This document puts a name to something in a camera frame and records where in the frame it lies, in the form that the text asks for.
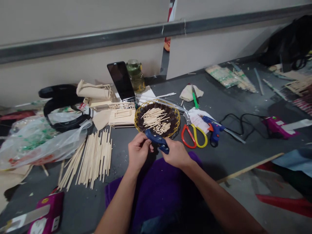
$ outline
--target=small woven basket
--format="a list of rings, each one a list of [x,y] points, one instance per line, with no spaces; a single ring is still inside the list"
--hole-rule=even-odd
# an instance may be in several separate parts
[[[144,102],[136,111],[135,119],[134,119],[134,124],[136,129],[139,132],[145,132],[148,127],[145,127],[143,125],[144,120],[142,116],[150,109],[152,108],[160,108],[164,110],[167,114],[165,115],[165,118],[170,117],[169,119],[164,120],[163,122],[165,123],[170,123],[170,128],[168,131],[164,132],[161,134],[162,137],[171,137],[177,130],[179,129],[180,126],[180,113],[179,111],[174,108],[174,107],[169,107],[164,104],[156,103],[155,101],[163,102],[166,103],[167,105],[171,105],[167,102],[154,99],[151,101]]]

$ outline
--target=bundle of wooden sticks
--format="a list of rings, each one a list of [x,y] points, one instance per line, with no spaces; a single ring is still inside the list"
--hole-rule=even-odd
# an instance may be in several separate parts
[[[161,122],[169,119],[170,117],[166,117],[167,113],[160,108],[152,108],[149,109],[146,113],[144,113],[143,117],[143,125],[152,128],[156,125],[161,125]]]
[[[73,157],[64,166],[65,168],[68,165],[68,169],[63,179],[59,180],[58,189],[61,190],[66,187],[67,191],[69,190],[79,164],[76,185],[84,184],[85,187],[88,187],[90,184],[91,189],[93,189],[94,181],[98,177],[100,177],[100,180],[103,177],[104,182],[104,176],[109,175],[111,168],[112,139],[110,139],[110,134],[111,128],[109,132],[105,130],[100,134],[98,131],[88,136],[86,143],[83,143],[76,150]]]

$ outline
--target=black headphones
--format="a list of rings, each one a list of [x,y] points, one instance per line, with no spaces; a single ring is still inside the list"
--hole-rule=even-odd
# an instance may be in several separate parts
[[[69,130],[77,129],[80,125],[91,118],[90,109],[89,114],[84,114],[81,110],[75,107],[76,104],[83,102],[83,97],[78,97],[76,94],[76,86],[72,84],[61,84],[47,88],[43,88],[39,91],[39,97],[41,98],[52,98],[49,100],[43,109],[43,113],[47,122],[50,126],[58,132],[66,132]],[[70,106],[73,110],[80,111],[82,113],[77,119],[52,124],[48,114],[58,108]]]

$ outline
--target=purple cloth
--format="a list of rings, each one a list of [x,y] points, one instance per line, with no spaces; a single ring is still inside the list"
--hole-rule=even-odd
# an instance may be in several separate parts
[[[188,153],[202,168],[202,162],[194,152]],[[105,205],[108,207],[114,197],[121,178],[105,187]],[[170,214],[182,205],[202,200],[195,184],[178,168],[166,163],[163,158],[156,160],[150,169],[138,177],[136,195],[133,203],[131,230],[151,218]]]

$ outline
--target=hand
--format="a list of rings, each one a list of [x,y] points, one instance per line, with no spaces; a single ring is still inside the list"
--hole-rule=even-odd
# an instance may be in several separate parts
[[[149,140],[143,132],[138,133],[134,137],[134,139],[128,144],[128,169],[134,172],[140,172],[146,161],[149,150],[154,152],[154,147],[151,145],[151,143],[151,140]]]
[[[184,145],[179,141],[173,141],[170,138],[165,138],[169,147],[169,154],[162,152],[163,158],[170,165],[182,169],[193,162]]]

